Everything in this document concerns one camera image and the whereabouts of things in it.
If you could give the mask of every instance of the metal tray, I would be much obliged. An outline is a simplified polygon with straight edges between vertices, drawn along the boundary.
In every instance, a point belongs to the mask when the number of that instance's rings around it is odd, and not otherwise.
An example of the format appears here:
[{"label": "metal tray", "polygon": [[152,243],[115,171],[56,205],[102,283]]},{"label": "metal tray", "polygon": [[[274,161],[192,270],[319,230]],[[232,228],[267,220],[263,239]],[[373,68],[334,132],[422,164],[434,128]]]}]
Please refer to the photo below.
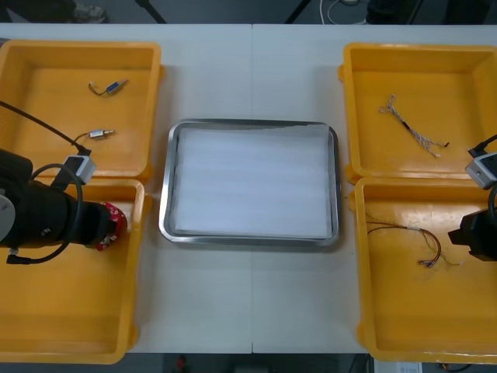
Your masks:
[{"label": "metal tray", "polygon": [[227,245],[264,245],[264,246],[330,246],[339,237],[340,232],[340,180],[338,163],[338,139],[332,128],[329,128],[328,153],[329,160],[329,191],[330,215],[332,230],[329,237],[324,239],[287,238],[287,237],[254,237],[243,235],[185,235],[174,232],[171,227],[172,193],[177,166],[177,149],[179,132],[183,128],[216,128],[236,129],[261,127],[289,127],[320,124],[319,122],[297,122],[283,120],[227,120],[227,119],[188,119],[175,124],[169,132],[168,151],[165,162],[164,181],[159,211],[159,229],[164,237],[176,243],[208,243]]}]

